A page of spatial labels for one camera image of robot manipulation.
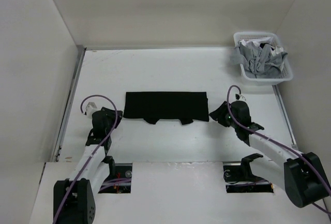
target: crumpled clothing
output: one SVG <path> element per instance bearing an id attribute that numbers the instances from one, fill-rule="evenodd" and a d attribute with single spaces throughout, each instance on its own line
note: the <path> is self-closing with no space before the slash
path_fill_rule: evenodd
<path id="1" fill-rule="evenodd" d="M 272 53 L 270 44 L 261 48 L 254 42 L 239 42 L 230 56 L 230 61 L 234 65 L 242 64 L 249 78 L 280 78 L 287 55 L 284 51 Z"/>

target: black garment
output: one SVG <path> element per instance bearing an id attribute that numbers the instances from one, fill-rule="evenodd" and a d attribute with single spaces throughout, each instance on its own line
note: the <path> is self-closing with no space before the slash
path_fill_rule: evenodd
<path id="1" fill-rule="evenodd" d="M 209 122 L 206 92 L 127 92 L 124 118 L 143 118 L 150 124 L 159 119 Z"/>

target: plastic laundry basket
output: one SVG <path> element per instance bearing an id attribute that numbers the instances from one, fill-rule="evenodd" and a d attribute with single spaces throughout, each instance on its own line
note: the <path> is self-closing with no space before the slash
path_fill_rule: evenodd
<path id="1" fill-rule="evenodd" d="M 273 37 L 272 46 L 282 46 L 276 34 L 266 33 L 266 32 L 239 32 L 233 35 L 235 45 L 238 44 L 240 40 L 248 41 L 250 39 L 260 39 L 266 37 Z M 284 60 L 284 68 L 281 73 L 280 78 L 249 78 L 246 76 L 244 66 L 240 64 L 242 71 L 242 80 L 245 84 L 255 84 L 255 85 L 276 85 L 284 81 L 290 81 L 293 79 L 292 69 L 290 67 L 287 58 Z"/>

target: purple cable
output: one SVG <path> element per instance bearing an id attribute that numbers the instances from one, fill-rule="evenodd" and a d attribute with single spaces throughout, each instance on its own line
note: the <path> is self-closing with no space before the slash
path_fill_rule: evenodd
<path id="1" fill-rule="evenodd" d="M 251 186 L 251 185 L 255 185 L 255 184 L 263 183 L 263 182 L 267 182 L 267 180 L 260 180 L 260 181 L 249 183 L 249 184 L 233 184 L 233 185 L 234 186 Z"/>
<path id="2" fill-rule="evenodd" d="M 282 144 L 282 143 L 279 143 L 278 141 L 276 141 L 276 140 L 273 140 L 272 138 L 269 138 L 269 137 L 267 137 L 267 136 L 265 136 L 265 135 L 263 135 L 263 134 L 261 134 L 261 133 L 259 133 L 259 132 L 256 132 L 256 131 L 254 131 L 254 130 L 251 130 L 251 129 L 249 129 L 249 128 L 247 128 L 247 127 L 245 127 L 244 125 L 242 125 L 242 124 L 240 124 L 237 120 L 236 120 L 236 118 L 233 116 L 233 114 L 232 114 L 232 112 L 231 112 L 231 108 L 230 108 L 230 104 L 229 104 L 229 98 L 230 98 L 230 92 L 231 92 L 231 89 L 232 88 L 237 88 L 238 90 L 239 90 L 239 93 L 241 94 L 242 93 L 242 90 L 239 88 L 239 86 L 237 86 L 237 85 L 231 85 L 230 86 L 230 88 L 229 88 L 229 90 L 228 90 L 228 95 L 227 95 L 227 106 L 228 106 L 228 111 L 229 111 L 229 114 L 230 114 L 230 116 L 231 116 L 231 118 L 232 118 L 232 120 L 239 126 L 239 127 L 241 127 L 241 128 L 243 128 L 243 129 L 245 129 L 245 130 L 247 130 L 247 131 L 249 131 L 249 132 L 251 132 L 251 133 L 253 133 L 253 134 L 255 134 L 255 135 L 257 135 L 257 136 L 260 136 L 260 137 L 262 137 L 262 138 L 264 138 L 264 139 L 266 139 L 266 140 L 269 140 L 271 143 L 273 143 L 273 144 L 275 144 L 275 145 L 277 145 L 277 146 L 280 146 L 281 148 L 284 148 L 284 149 L 286 149 L 286 150 L 288 150 L 288 151 L 290 151 L 291 153 L 293 153 L 293 154 L 295 154 L 296 156 L 298 156 L 301 160 L 303 160 L 305 163 L 306 163 L 306 165 L 315 173 L 315 175 L 317 176 L 317 178 L 320 180 L 320 182 L 322 183 L 322 185 L 324 186 L 324 188 L 326 189 L 326 191 L 328 192 L 328 194 L 329 194 L 329 196 L 331 196 L 331 189 L 329 188 L 329 186 L 328 186 L 328 184 L 326 183 L 326 181 L 322 178 L 322 176 L 320 175 L 320 173 L 314 168 L 314 166 L 306 159 L 306 158 L 304 158 L 300 153 L 298 153 L 296 150 L 294 150 L 294 149 L 292 149 L 292 148 L 289 148 L 288 146 L 286 146 L 286 145 L 284 145 L 284 144 Z M 319 207 L 318 205 L 316 205 L 316 204 L 314 204 L 313 203 L 313 205 L 314 206 L 316 206 L 318 209 L 321 209 L 321 207 Z"/>
<path id="3" fill-rule="evenodd" d="M 121 181 L 126 181 L 126 180 L 131 180 L 131 179 L 130 178 L 115 178 L 115 179 L 111 179 L 109 181 L 104 181 L 102 184 L 121 182 Z"/>
<path id="4" fill-rule="evenodd" d="M 109 99 L 108 97 L 106 96 L 103 96 L 103 95 L 91 95 L 91 96 L 88 96 L 86 97 L 82 103 L 81 103 L 81 112 L 84 113 L 83 111 L 83 104 L 86 100 L 92 98 L 92 97 L 101 97 L 101 98 L 104 98 L 106 100 L 108 100 L 114 107 L 114 110 L 115 110 L 115 122 L 114 122 L 114 125 L 112 126 L 112 128 L 110 129 L 109 131 L 109 134 L 106 135 L 106 137 L 98 144 L 98 146 L 94 149 L 94 151 L 91 153 L 91 156 L 89 156 L 89 158 L 87 159 L 87 161 L 85 162 L 85 164 L 83 165 L 82 169 L 78 172 L 77 176 L 73 179 L 72 183 L 70 184 L 69 188 L 67 189 L 67 192 L 65 193 L 60 205 L 58 206 L 58 209 L 56 211 L 56 214 L 54 215 L 54 219 L 53 219 L 53 224 L 56 224 L 57 222 L 57 219 L 58 219 L 58 216 L 60 215 L 60 212 L 66 202 L 66 199 L 68 198 L 75 182 L 77 181 L 77 179 L 79 178 L 79 176 L 82 174 L 82 172 L 84 171 L 84 169 L 86 168 L 86 166 L 88 165 L 88 163 L 90 162 L 90 160 L 92 159 L 92 156 L 96 153 L 97 149 L 99 149 L 99 147 L 102 146 L 102 144 L 104 144 L 104 142 L 106 141 L 106 139 L 110 136 L 110 134 L 113 132 L 113 130 L 115 129 L 115 126 L 116 126 L 116 123 L 117 123 L 117 118 L 118 118 L 118 114 L 117 114 L 117 108 L 115 106 L 115 104 L 113 103 L 113 101 L 111 99 Z"/>
<path id="5" fill-rule="evenodd" d="M 324 213 L 331 215 L 331 212 L 325 210 L 324 208 L 322 208 L 321 206 L 318 206 L 316 203 L 313 203 L 312 205 L 314 205 L 315 207 L 317 207 L 320 211 L 323 211 Z"/>
<path id="6" fill-rule="evenodd" d="M 104 190 L 104 189 L 107 189 L 111 186 L 115 186 L 115 185 L 119 185 L 119 184 L 123 184 L 123 183 L 131 183 L 131 179 L 126 179 L 126 180 L 122 180 L 122 181 L 117 181 L 117 182 L 111 182 L 105 186 L 103 186 L 100 191 Z"/>

